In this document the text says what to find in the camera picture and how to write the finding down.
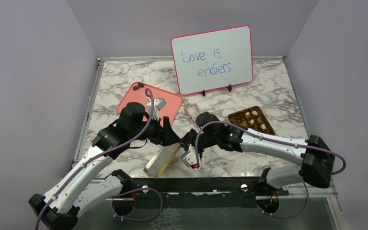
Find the silver tin lid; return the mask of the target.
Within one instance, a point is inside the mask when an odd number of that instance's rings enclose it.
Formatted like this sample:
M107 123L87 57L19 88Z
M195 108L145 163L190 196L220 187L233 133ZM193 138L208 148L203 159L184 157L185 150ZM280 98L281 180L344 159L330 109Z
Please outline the silver tin lid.
M162 147L145 165L143 171L148 176L160 177L180 148L178 143Z

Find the pink plastic tray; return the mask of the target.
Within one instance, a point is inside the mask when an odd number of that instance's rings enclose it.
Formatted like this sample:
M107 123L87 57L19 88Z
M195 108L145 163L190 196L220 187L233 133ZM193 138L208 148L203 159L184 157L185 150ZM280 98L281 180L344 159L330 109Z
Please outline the pink plastic tray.
M127 92L125 93L125 95L123 96L121 102L119 103L119 105L117 106L117 111L120 113L122 111L122 109L130 102L137 102L142 104L145 107L145 111L148 113L147 110L147 103L148 100L146 99L146 97L148 97L145 93L146 89L150 89L152 91L153 94L153 98L163 98L167 105L165 107L163 107L163 109L160 111L160 119L162 119L164 116L169 117L170 119L170 124L173 124L173 121L181 107L182 104L182 96L175 94L173 92L161 89L161 88L157 88L155 86L151 86L149 84L144 83L144 87L140 88L137 91L132 90L132 88L135 85L138 85L139 81L132 83L132 85L130 86L130 88L127 90Z

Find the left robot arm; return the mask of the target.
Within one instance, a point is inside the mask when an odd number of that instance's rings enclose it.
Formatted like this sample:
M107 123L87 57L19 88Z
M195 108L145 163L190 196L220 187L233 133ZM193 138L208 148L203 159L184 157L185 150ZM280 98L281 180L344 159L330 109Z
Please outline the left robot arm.
M98 132L87 153L57 185L29 199L37 215L35 228L44 223L50 230L70 230L83 214L108 197L127 196L131 192L131 178L123 170L117 170L116 175L107 176L97 185L91 181L129 149L134 140L149 140L161 146L180 142L168 117L161 122L153 119L142 104L128 103L117 120Z

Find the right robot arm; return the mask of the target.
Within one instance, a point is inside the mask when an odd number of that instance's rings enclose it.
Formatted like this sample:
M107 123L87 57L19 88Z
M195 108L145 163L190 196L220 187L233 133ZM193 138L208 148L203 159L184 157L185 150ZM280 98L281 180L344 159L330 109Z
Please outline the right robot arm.
M323 189L330 186L335 153L319 136L282 138L220 121L208 112L200 114L195 122L200 131L190 130L180 144L185 150L193 151L197 165L204 149L218 146L226 151L260 153L289 162L288 165L263 171L257 182L258 191L263 195L269 195L285 185L302 182Z

